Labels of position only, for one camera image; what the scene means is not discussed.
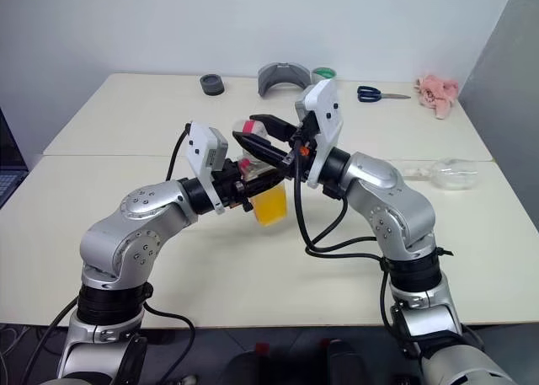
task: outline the pink cloth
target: pink cloth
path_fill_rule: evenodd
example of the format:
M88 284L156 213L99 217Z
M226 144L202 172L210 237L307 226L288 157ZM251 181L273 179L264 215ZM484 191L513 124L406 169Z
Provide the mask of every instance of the pink cloth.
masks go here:
M458 82L429 75L418 79L416 89L419 91L419 102L435 109L436 118L443 120L449 115L451 105L458 95Z

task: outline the table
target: table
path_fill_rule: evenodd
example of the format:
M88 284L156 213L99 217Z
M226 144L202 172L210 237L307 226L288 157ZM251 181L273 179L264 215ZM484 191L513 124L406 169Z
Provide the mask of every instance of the table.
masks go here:
M259 97L256 78L223 78L226 91L206 96L195 76L110 75L45 150L45 155L169 156L184 124L214 126L229 140L229 155L241 153L232 138L235 120L273 114L297 124L294 102L301 90L276 85ZM489 161L488 149L456 103L446 120L419 105L411 83L367 83L410 100L360 103L360 82L338 81L344 128L339 146L377 158Z
M0 210L0 322L48 324L80 287L84 232L131 190L162 181L167 166L159 156L43 157ZM468 191L408 182L436 209L438 244L456 254L441 264L459 316L468 324L539 321L539 235L498 166L478 163L478 171L479 186ZM187 162L179 160L175 175L191 175ZM151 304L201 327L380 324L377 264L306 256L290 188L289 216L273 227L240 207L202 216L171 239L150 277ZM303 193L314 236L339 203ZM350 211L328 240L364 234L366 222ZM362 249L378 252L375 243ZM149 314L143 324L176 325Z

